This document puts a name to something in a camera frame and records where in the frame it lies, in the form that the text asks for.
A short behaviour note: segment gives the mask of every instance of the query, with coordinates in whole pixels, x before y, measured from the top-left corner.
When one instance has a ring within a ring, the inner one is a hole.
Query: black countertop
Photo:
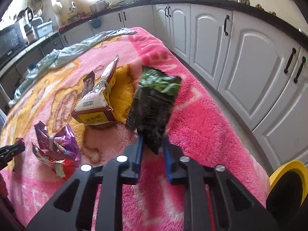
[[[297,41],[303,48],[305,48],[308,51],[308,37],[304,35],[303,33],[299,32],[295,27],[287,23],[286,21],[271,15],[270,13],[258,9],[252,6],[248,6],[246,4],[242,3],[237,3],[233,1],[225,1],[225,0],[145,0],[145,1],[140,1],[136,3],[132,3],[126,6],[122,6],[119,8],[114,8],[110,9],[107,11],[103,11],[101,14],[96,15],[96,16],[90,16],[85,19],[81,19],[79,21],[76,21],[74,23],[71,23],[70,25],[66,26],[62,30],[60,30],[60,33],[63,34],[67,32],[68,30],[83,24],[84,22],[93,20],[95,18],[98,18],[100,16],[120,11],[122,9],[126,8],[132,8],[132,7],[137,7],[137,6],[144,6],[144,5],[151,5],[151,4],[164,4],[164,3],[191,3],[191,4],[200,4],[200,5],[207,5],[207,6],[213,6],[213,7],[218,7],[218,8],[224,8],[228,10],[235,10],[239,11],[242,13],[245,13],[247,15],[256,17],[260,20],[263,20],[277,29],[281,30],[282,32],[286,33],[288,36],[293,38],[295,41]]]

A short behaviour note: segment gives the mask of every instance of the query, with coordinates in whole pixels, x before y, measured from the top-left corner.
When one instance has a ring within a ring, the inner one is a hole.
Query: dark green package
[[[137,129],[144,143],[155,154],[161,146],[166,125],[180,90],[181,78],[149,66],[142,66],[142,75],[134,94],[126,127]]]

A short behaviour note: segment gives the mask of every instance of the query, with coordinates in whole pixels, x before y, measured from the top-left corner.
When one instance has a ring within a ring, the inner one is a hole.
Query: kitchen countertop
[[[49,33],[46,36],[43,36],[42,38],[38,39],[34,43],[30,44],[26,48],[24,48],[21,52],[19,52],[16,56],[14,56],[9,62],[2,63],[0,65],[0,78],[5,74],[6,71],[8,71],[16,62],[18,62],[25,54],[27,54],[29,51],[40,45],[42,42],[47,40],[48,38],[52,37],[53,35],[58,34],[58,31],[54,31]]]
[[[107,15],[112,12],[120,11],[122,9],[127,8],[133,8],[137,6],[144,6],[144,5],[151,5],[151,4],[164,4],[164,3],[191,3],[191,4],[199,4],[199,5],[207,5],[207,6],[213,6],[228,10],[235,10],[242,13],[245,13],[247,15],[256,17],[260,20],[263,20],[277,29],[281,30],[291,38],[293,38],[295,41],[297,41],[303,48],[305,48],[308,51],[308,37],[301,33],[298,29],[287,23],[286,21],[271,15],[270,13],[258,9],[246,4],[234,2],[234,1],[226,1],[226,0],[145,0],[140,1],[136,3],[132,3],[126,6],[121,6],[119,8],[110,9],[107,11],[102,11],[99,15],[96,16],[90,16],[85,19],[80,19],[79,21],[73,22],[60,30],[60,34],[64,34],[65,32],[69,31],[70,29],[83,24],[84,22],[93,20],[95,18],[98,18],[103,15]]]

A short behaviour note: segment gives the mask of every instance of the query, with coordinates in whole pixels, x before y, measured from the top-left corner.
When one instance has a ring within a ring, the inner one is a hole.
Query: black gripper frame
[[[271,214],[222,165],[210,168],[183,155],[163,140],[167,179],[184,185],[184,230],[278,231]],[[98,185],[101,184],[96,231],[122,231],[122,185],[136,185],[141,168],[143,137],[125,148],[123,156],[89,171],[77,169],[27,226],[27,231],[90,231]],[[205,185],[209,187],[209,206]]]
[[[0,148],[0,170],[4,169],[7,164],[13,160],[16,155],[25,151],[24,143],[17,143]]]

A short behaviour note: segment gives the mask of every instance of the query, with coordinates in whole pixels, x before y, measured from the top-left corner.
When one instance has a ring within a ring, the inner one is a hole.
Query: microwave
[[[28,45],[21,20],[0,31],[0,65],[9,62]]]

